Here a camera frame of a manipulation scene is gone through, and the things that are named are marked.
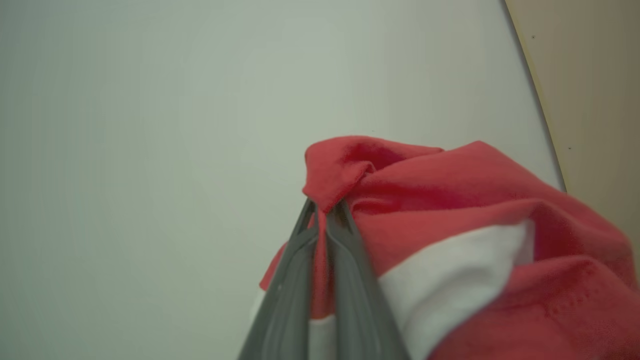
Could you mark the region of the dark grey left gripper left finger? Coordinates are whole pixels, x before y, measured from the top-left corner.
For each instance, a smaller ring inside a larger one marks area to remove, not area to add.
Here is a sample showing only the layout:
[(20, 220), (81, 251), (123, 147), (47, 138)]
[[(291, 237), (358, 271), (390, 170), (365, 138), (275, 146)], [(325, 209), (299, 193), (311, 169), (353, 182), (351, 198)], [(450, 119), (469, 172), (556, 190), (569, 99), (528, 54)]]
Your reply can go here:
[(315, 203), (307, 198), (238, 357), (240, 360), (306, 360), (319, 238)]

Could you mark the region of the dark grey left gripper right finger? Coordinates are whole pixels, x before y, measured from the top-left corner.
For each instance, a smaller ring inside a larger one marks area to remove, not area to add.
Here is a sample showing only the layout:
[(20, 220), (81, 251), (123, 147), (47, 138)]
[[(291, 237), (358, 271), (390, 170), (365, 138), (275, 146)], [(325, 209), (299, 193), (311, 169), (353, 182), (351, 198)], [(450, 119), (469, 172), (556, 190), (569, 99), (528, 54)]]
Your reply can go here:
[(326, 215), (326, 239), (333, 262), (337, 358), (409, 360), (409, 351), (345, 200)]

